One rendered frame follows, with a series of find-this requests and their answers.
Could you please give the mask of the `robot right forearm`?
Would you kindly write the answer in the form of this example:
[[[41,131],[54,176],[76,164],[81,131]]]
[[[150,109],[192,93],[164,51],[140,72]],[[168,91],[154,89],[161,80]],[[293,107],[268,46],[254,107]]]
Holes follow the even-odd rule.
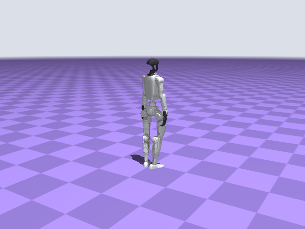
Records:
[[[166,94],[163,94],[162,96],[161,105],[162,105],[162,110],[165,111],[166,114],[168,114],[167,104],[166,104]]]

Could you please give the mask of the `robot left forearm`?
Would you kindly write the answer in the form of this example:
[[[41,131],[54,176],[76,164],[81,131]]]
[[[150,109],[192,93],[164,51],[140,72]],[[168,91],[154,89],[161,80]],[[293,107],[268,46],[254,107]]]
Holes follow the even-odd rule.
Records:
[[[146,99],[146,95],[144,95],[144,94],[142,94],[142,105],[144,105],[144,109],[146,109],[147,99]]]

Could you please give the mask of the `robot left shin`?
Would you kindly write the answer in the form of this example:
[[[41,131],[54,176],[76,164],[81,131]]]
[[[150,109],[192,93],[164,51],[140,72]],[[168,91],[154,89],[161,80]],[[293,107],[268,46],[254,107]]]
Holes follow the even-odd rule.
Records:
[[[144,152],[144,160],[145,162],[148,162],[148,153],[149,153],[149,148],[150,148],[150,142],[145,142],[144,141],[144,135],[142,137],[143,139],[143,152]]]

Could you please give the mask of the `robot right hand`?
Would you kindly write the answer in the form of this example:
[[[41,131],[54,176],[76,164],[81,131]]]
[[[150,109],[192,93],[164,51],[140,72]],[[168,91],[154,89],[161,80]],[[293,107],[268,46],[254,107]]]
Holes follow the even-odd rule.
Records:
[[[167,114],[166,114],[166,112],[165,112],[165,111],[163,111],[163,124],[162,124],[162,125],[160,125],[160,126],[164,126],[164,125],[165,125],[165,123],[166,123],[166,120],[167,120]]]

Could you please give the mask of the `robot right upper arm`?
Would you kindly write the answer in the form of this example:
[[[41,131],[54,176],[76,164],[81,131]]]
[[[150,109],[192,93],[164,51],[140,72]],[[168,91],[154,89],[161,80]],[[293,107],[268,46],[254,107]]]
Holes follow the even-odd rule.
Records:
[[[163,96],[163,91],[164,91],[164,87],[163,87],[163,83],[164,83],[164,79],[162,77],[155,77],[155,81],[158,85],[158,92],[159,92],[159,99],[162,99]]]

